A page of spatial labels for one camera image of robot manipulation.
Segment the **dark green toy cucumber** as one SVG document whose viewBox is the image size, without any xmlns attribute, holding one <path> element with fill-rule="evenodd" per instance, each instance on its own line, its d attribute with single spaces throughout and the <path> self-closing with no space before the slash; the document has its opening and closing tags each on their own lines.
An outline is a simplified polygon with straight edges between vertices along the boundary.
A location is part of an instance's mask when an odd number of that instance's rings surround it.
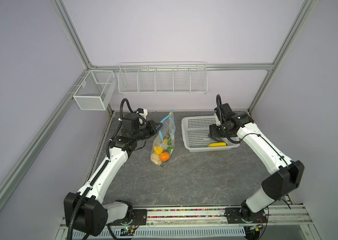
<svg viewBox="0 0 338 240">
<path fill-rule="evenodd" d="M 222 138 L 213 138 L 216 142 L 219 142 L 219 143 L 224 143 L 224 139 Z"/>
</svg>

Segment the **white plastic perforated basket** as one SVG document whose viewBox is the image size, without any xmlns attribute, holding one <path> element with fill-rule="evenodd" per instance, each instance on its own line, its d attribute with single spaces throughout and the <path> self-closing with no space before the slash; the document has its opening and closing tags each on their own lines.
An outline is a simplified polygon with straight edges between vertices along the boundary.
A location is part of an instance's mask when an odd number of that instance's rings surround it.
<svg viewBox="0 0 338 240">
<path fill-rule="evenodd" d="M 225 141 L 226 146 L 209 147 L 209 145 L 217 143 L 209 137 L 209 126 L 215 123 L 214 116 L 183 118 L 181 120 L 181 130 L 185 148 L 191 153 L 228 151 L 238 148 L 240 144 L 233 144 L 229 141 Z"/>
</svg>

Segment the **yellow toy lemon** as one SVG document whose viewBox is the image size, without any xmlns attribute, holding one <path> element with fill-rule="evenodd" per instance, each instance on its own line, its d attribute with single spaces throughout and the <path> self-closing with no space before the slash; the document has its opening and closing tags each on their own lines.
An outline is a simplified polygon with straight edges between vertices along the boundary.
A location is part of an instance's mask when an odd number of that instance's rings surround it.
<svg viewBox="0 0 338 240">
<path fill-rule="evenodd" d="M 164 152 L 163 148 L 156 146 L 154 147 L 154 153 L 158 156 L 160 156 Z"/>
</svg>

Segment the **clear zip top bag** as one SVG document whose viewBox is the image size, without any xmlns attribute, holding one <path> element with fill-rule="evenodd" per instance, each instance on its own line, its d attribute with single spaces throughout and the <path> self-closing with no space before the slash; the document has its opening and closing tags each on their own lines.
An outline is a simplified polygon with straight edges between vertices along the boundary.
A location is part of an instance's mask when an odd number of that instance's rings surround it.
<svg viewBox="0 0 338 240">
<path fill-rule="evenodd" d="M 164 162 L 171 158 L 175 149 L 176 126 L 173 110 L 161 120 L 160 124 L 162 128 L 153 142 L 150 158 L 152 163 L 161 167 Z"/>
</svg>

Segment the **beige round toy bun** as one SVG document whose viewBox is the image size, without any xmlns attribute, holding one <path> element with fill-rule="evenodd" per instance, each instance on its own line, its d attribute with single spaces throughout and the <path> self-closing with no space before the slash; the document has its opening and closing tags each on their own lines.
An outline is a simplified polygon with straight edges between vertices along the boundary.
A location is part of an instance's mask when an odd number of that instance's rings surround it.
<svg viewBox="0 0 338 240">
<path fill-rule="evenodd" d="M 161 166 L 163 163 L 160 159 L 160 156 L 156 154 L 151 154 L 151 161 L 157 166 Z"/>
</svg>

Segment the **green leafy toy vegetable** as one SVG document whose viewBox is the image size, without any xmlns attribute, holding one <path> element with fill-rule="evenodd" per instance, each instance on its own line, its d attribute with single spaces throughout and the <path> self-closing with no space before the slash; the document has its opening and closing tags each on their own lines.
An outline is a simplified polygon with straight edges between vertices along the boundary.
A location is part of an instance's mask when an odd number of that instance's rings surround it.
<svg viewBox="0 0 338 240">
<path fill-rule="evenodd" d="M 166 145 L 166 150 L 167 152 L 171 155 L 173 150 L 174 150 L 174 141 L 172 138 L 169 138 L 166 142 L 165 142 L 165 145 Z"/>
</svg>

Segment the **orange toy carrot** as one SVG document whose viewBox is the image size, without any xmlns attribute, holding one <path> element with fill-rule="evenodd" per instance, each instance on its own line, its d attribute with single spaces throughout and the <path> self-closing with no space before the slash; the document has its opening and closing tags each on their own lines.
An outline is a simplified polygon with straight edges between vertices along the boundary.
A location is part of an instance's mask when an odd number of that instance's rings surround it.
<svg viewBox="0 0 338 240">
<path fill-rule="evenodd" d="M 160 160 L 162 162 L 166 162 L 170 159 L 170 154 L 167 153 L 167 152 L 163 152 L 161 155 L 160 155 Z"/>
</svg>

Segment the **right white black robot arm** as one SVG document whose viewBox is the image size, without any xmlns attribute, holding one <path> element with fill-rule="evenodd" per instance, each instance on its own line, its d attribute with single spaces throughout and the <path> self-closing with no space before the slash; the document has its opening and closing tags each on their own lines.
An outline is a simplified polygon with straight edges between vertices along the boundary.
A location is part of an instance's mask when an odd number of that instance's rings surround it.
<svg viewBox="0 0 338 240">
<path fill-rule="evenodd" d="M 210 125 L 209 137 L 218 143 L 238 145 L 245 142 L 270 174 L 262 181 L 259 190 L 241 204 L 239 216 L 245 222 L 252 222 L 266 207 L 299 187 L 304 164 L 283 154 L 249 114 L 237 114 L 229 104 L 222 104 L 221 101 L 217 101 L 216 105 L 216 123 Z"/>
</svg>

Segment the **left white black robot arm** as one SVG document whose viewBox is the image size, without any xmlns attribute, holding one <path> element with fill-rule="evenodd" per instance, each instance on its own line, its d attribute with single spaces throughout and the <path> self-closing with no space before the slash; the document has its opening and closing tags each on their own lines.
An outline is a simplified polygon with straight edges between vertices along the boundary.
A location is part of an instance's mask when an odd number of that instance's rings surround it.
<svg viewBox="0 0 338 240">
<path fill-rule="evenodd" d="M 64 199 L 67 239 L 73 238 L 74 231 L 89 236 L 98 236 L 113 222 L 129 224 L 133 221 L 133 204 L 117 200 L 104 204 L 104 197 L 118 171 L 137 151 L 138 143 L 155 136 L 163 124 L 146 119 L 144 109 L 132 110 L 128 99 L 120 104 L 119 125 L 106 144 L 106 157 L 76 192 L 68 193 Z"/>
</svg>

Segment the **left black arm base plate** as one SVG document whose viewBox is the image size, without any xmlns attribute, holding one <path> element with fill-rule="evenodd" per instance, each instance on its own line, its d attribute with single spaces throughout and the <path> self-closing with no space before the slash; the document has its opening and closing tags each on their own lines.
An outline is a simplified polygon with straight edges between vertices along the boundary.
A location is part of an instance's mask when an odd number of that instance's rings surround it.
<svg viewBox="0 0 338 240">
<path fill-rule="evenodd" d="M 147 223 L 147 219 L 147 209 L 133 209 L 132 212 L 127 213 L 127 216 L 124 219 L 116 220 L 110 223 L 110 226 L 144 226 Z"/>
</svg>

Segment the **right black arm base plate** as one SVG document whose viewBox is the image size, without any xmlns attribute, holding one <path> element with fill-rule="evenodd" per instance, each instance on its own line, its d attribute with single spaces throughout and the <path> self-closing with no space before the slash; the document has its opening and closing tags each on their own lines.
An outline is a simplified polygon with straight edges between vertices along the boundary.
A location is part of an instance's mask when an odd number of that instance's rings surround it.
<svg viewBox="0 0 338 240">
<path fill-rule="evenodd" d="M 246 208 L 231 207 L 225 209 L 224 216 L 229 224 L 265 224 L 268 222 L 264 210 L 253 213 Z"/>
</svg>

